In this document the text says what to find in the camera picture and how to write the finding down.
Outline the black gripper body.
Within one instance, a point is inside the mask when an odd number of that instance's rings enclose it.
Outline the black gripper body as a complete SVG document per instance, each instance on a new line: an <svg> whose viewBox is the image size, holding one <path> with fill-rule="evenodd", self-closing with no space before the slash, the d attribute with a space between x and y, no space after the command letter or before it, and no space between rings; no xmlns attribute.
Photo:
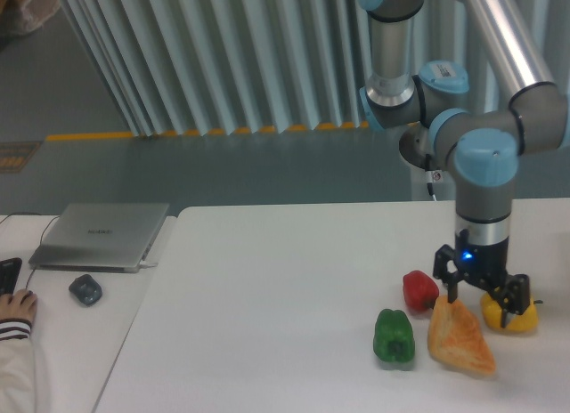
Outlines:
<svg viewBox="0 0 570 413"><path fill-rule="evenodd" d="M460 237L455 238L453 263L459 280L491 291L503 287L507 279L509 238L492 245L476 245Z"/></svg>

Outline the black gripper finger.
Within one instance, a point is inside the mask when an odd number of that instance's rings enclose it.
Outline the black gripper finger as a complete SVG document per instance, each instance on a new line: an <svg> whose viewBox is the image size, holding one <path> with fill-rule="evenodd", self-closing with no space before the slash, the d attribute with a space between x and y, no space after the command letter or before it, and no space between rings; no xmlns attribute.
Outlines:
<svg viewBox="0 0 570 413"><path fill-rule="evenodd" d="M439 279L447 290L447 301L454 303L458 298L458 284L463 281L459 271L451 272L449 263L454 263L455 250L447 245L442 245L435 253L433 277Z"/></svg>
<svg viewBox="0 0 570 413"><path fill-rule="evenodd" d="M530 278L526 274L508 274L503 284L493 288L489 294L500 307L500 327L505 328L511 320L511 315L522 315L529 307Z"/></svg>

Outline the white sleeved forearm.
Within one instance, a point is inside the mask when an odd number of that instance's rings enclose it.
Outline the white sleeved forearm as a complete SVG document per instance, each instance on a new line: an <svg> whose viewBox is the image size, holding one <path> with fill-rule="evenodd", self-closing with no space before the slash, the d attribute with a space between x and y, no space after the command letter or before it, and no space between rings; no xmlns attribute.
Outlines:
<svg viewBox="0 0 570 413"><path fill-rule="evenodd" d="M1 320L1 411L35 412L35 356L27 320Z"/></svg>

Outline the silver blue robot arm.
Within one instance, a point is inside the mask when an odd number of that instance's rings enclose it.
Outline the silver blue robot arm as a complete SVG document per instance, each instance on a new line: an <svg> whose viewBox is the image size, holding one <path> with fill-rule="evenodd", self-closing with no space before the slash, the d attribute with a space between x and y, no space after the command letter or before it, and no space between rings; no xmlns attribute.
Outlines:
<svg viewBox="0 0 570 413"><path fill-rule="evenodd" d="M372 73L360 91L374 129L420 123L423 166L455 184L455 243L436 251L433 274L450 301L466 282L501 311L502 327L526 312L530 280L507 270L509 225L518 160L569 143L569 100L561 94L514 0L457 0L474 23L508 107L473 115L461 100L468 76L432 61L411 73L411 30L424 0L357 0L370 27Z"/></svg>

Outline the person's hand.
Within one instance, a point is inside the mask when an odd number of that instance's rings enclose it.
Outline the person's hand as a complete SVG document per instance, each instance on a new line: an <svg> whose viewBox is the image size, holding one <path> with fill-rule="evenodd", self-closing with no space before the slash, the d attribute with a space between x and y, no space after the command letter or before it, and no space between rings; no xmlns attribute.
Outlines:
<svg viewBox="0 0 570 413"><path fill-rule="evenodd" d="M21 302L19 299L13 299L14 294L6 294L0 298L1 323L19 322L32 327L37 316L37 295Z"/></svg>

